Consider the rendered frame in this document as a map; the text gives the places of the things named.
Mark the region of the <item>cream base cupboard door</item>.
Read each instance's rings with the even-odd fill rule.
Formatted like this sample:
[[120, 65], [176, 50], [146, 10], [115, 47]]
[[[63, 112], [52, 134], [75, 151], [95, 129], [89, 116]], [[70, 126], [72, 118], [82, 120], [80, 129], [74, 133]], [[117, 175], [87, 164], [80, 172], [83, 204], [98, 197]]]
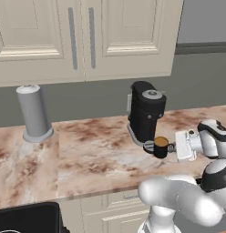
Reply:
[[149, 208], [133, 206], [94, 213], [84, 213], [85, 233], [138, 233], [147, 219]]

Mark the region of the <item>black coffee mug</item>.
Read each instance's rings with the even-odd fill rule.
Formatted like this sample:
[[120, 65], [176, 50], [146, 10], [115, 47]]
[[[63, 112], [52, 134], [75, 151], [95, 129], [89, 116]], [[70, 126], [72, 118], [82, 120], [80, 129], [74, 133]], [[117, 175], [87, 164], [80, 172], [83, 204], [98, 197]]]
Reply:
[[170, 143], [165, 137], [156, 137], [154, 139], [154, 156], [157, 158], [165, 158], [170, 152]]

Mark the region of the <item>black coffee machine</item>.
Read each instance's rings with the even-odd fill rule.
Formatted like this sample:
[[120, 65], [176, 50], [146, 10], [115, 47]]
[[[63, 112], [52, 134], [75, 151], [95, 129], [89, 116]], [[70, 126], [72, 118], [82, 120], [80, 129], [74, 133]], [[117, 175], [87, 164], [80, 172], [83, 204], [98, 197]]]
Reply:
[[134, 82], [131, 90], [128, 131], [136, 145], [152, 154], [157, 121], [164, 116], [167, 98], [146, 81]]

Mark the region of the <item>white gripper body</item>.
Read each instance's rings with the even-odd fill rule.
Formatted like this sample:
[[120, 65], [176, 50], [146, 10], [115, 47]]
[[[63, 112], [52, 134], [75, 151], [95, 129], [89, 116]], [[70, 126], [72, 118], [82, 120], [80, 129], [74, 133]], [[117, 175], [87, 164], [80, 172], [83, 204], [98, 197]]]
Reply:
[[193, 130], [182, 130], [175, 134], [176, 154], [179, 162], [193, 161], [196, 159], [196, 152], [191, 147], [191, 138], [196, 134]]

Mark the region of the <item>cream wall cupboard door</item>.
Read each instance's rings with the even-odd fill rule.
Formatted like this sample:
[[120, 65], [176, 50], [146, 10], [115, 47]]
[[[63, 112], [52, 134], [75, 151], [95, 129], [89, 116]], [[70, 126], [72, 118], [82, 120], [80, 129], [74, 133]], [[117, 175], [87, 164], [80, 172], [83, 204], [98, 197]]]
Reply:
[[[77, 70], [69, 7], [74, 12]], [[0, 87], [84, 80], [80, 0], [0, 0]]]
[[[81, 0], [87, 81], [169, 76], [184, 0]], [[94, 8], [96, 68], [89, 13]]]

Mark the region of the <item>grey paper towel roll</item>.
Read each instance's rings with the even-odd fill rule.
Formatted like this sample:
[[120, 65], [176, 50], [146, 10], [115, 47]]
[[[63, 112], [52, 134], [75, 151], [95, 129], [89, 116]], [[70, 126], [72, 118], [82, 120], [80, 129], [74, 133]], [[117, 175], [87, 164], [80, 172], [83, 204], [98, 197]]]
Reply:
[[54, 129], [47, 117], [41, 86], [20, 86], [16, 93], [26, 125], [23, 139], [30, 143], [38, 143], [53, 136]]

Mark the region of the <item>cream base drawer front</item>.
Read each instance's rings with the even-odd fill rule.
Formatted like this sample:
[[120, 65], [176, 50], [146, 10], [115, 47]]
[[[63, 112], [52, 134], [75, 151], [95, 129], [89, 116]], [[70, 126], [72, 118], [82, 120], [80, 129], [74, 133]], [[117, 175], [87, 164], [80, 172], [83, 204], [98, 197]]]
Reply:
[[134, 204], [141, 204], [140, 199], [125, 200], [124, 196], [137, 196], [138, 191], [127, 190], [118, 193], [110, 193], [90, 198], [81, 199], [82, 210], [86, 213], [94, 213], [99, 211], [124, 208]]

